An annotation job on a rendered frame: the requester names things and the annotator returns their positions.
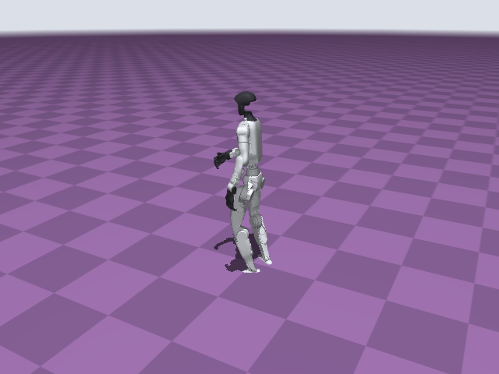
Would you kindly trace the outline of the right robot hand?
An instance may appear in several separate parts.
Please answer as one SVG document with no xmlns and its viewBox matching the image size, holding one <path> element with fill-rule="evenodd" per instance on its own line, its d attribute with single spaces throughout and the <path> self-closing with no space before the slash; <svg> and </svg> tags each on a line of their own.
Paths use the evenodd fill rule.
<svg viewBox="0 0 499 374">
<path fill-rule="evenodd" d="M 231 153 L 231 152 L 232 152 L 232 150 L 228 150 L 224 153 L 217 152 L 217 156 L 214 157 L 214 164 L 215 164 L 217 169 L 219 169 L 218 166 L 223 164 L 226 161 L 226 159 L 227 160 L 231 159 L 230 155 L 229 155 L 229 153 Z"/>
</svg>

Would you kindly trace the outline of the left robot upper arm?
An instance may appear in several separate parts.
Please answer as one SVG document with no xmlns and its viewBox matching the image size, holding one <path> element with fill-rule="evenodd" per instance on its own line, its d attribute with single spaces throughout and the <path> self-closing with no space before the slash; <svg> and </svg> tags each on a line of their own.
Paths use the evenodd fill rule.
<svg viewBox="0 0 499 374">
<path fill-rule="evenodd" d="M 245 167 L 249 163 L 249 125 L 245 124 L 239 126 L 236 130 L 236 135 L 238 137 L 238 148 L 240 156 L 243 158 L 243 167 Z"/>
</svg>

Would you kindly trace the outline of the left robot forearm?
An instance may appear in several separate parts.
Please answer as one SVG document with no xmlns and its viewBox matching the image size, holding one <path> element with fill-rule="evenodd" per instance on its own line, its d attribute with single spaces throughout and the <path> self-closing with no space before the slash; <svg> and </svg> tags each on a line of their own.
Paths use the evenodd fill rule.
<svg viewBox="0 0 499 374">
<path fill-rule="evenodd" d="M 233 187 L 236 187 L 236 190 L 238 188 L 242 174 L 245 171 L 244 168 L 242 168 L 242 165 L 243 165 L 243 158 L 241 156 L 238 156 L 235 160 L 234 172 L 233 172 L 232 177 L 230 179 L 230 182 L 227 186 L 227 189 L 230 192 L 232 192 Z"/>
</svg>

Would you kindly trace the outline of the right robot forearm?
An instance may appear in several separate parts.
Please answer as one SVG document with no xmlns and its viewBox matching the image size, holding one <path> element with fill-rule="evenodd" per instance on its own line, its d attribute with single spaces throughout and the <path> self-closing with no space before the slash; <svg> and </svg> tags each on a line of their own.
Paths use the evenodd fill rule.
<svg viewBox="0 0 499 374">
<path fill-rule="evenodd" d="M 239 148 L 234 148 L 231 153 L 229 153 L 230 158 L 237 157 L 240 155 Z"/>
</svg>

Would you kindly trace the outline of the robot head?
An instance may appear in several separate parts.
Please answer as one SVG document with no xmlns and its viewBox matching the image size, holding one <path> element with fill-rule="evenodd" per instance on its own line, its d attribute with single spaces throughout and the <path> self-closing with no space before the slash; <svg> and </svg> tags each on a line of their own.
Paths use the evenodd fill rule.
<svg viewBox="0 0 499 374">
<path fill-rule="evenodd" d="M 235 96 L 234 100 L 238 104 L 239 114 L 244 115 L 244 118 L 247 118 L 247 121 L 256 121 L 257 119 L 253 117 L 251 111 L 245 111 L 245 105 L 248 106 L 250 102 L 254 102 L 256 100 L 256 96 L 248 91 L 244 91 Z M 241 107 L 242 105 L 242 107 Z M 245 121 L 245 120 L 244 120 Z"/>
</svg>

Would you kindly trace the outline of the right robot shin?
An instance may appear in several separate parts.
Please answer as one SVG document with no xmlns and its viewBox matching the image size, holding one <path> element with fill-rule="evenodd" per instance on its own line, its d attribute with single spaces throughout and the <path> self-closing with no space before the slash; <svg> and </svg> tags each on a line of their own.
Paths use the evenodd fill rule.
<svg viewBox="0 0 499 374">
<path fill-rule="evenodd" d="M 251 227 L 253 230 L 254 238 L 255 238 L 257 244 L 259 245 L 263 260 L 267 261 L 267 258 L 268 258 L 268 260 L 270 259 L 269 253 L 267 250 L 267 232 L 266 232 L 266 228 L 264 227 L 264 219 L 261 215 L 260 215 L 260 217 L 262 220 L 262 225 L 257 227 L 257 228 L 253 227 L 253 226 L 251 226 Z"/>
</svg>

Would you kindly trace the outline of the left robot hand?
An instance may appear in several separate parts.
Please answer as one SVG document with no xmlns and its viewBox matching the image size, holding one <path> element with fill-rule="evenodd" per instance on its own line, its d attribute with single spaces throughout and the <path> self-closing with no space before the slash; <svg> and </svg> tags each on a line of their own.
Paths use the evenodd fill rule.
<svg viewBox="0 0 499 374">
<path fill-rule="evenodd" d="M 225 197 L 225 199 L 226 199 L 226 205 L 231 210 L 237 211 L 236 209 L 234 209 L 234 206 L 233 206 L 233 203 L 234 203 L 234 194 L 236 194 L 236 187 L 232 188 L 232 192 L 230 192 L 227 189 L 227 194 L 226 194 L 226 197 Z"/>
</svg>

